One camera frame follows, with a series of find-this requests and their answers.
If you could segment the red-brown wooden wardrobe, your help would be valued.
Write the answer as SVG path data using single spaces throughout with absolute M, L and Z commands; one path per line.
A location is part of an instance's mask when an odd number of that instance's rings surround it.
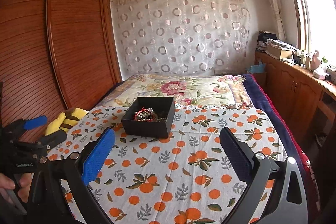
M 93 108 L 121 81 L 110 0 L 1 0 L 1 124 Z

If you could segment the pink figurine on sill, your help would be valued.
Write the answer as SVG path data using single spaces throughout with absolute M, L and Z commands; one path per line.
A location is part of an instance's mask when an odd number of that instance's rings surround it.
M 318 69 L 321 65 L 321 60 L 319 59 L 319 51 L 315 50 L 311 57 L 311 62 L 310 62 L 310 70 L 315 71 Z

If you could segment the circle pattern sheer curtain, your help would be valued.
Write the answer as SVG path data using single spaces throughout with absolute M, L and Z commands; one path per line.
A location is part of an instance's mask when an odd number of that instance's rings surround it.
M 226 75 L 245 70 L 245 0 L 115 0 L 112 20 L 124 76 Z

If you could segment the dark blue blanket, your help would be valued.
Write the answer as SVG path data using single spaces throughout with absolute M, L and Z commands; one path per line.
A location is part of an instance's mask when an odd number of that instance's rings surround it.
M 287 155 L 294 157 L 298 162 L 306 191 L 308 216 L 310 221 L 312 221 L 319 215 L 321 208 L 318 186 L 313 169 L 311 168 L 310 160 L 295 141 L 289 127 L 276 110 L 270 98 L 263 91 L 262 87 L 256 82 L 254 76 L 252 74 L 244 74 L 243 77 L 245 78 L 243 85 L 253 106 L 266 113 L 278 133 Z

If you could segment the clutter pile on cabinet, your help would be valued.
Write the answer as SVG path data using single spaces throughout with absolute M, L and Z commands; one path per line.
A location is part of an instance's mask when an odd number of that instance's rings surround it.
M 260 31 L 257 37 L 257 51 L 264 52 L 275 59 L 292 59 L 298 49 L 282 40 L 272 32 Z

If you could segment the teal cloth item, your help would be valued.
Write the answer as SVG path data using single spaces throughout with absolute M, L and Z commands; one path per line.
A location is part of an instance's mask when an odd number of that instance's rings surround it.
M 265 68 L 266 68 L 266 63 L 259 62 L 256 65 L 251 65 L 248 69 L 247 72 L 250 74 L 260 74 L 260 73 L 265 73 Z

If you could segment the black square jewelry box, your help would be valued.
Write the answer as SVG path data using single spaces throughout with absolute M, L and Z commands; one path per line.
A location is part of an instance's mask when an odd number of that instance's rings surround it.
M 167 139 L 174 114 L 174 97 L 137 97 L 121 122 L 128 135 Z

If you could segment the yellow striped plush toy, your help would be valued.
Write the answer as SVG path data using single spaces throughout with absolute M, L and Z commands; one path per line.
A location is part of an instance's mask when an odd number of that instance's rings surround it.
M 80 119 L 88 114 L 88 111 L 73 107 L 62 113 L 53 120 L 46 128 L 45 135 L 51 135 L 52 133 L 57 132 L 58 130 L 63 130 L 68 132 L 73 126 L 77 125 Z

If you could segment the wooden sideboard cabinet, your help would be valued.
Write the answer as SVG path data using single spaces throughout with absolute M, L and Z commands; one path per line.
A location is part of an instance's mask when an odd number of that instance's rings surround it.
M 318 80 L 307 69 L 255 52 L 255 63 L 265 64 L 264 91 L 285 121 L 299 146 L 307 151 L 320 130 L 319 110 L 335 110 L 335 85 Z

